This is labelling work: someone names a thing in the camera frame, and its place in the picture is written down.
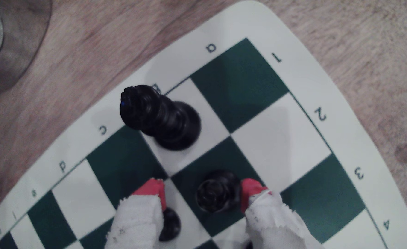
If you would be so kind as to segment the cloth-wrapped red gripper finger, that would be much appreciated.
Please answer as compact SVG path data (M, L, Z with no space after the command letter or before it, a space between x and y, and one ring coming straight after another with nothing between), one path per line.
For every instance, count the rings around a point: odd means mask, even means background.
M105 248L157 249L165 210L165 184L151 178L120 201Z
M322 249L302 218L279 193L252 178L241 181L240 209L254 249Z

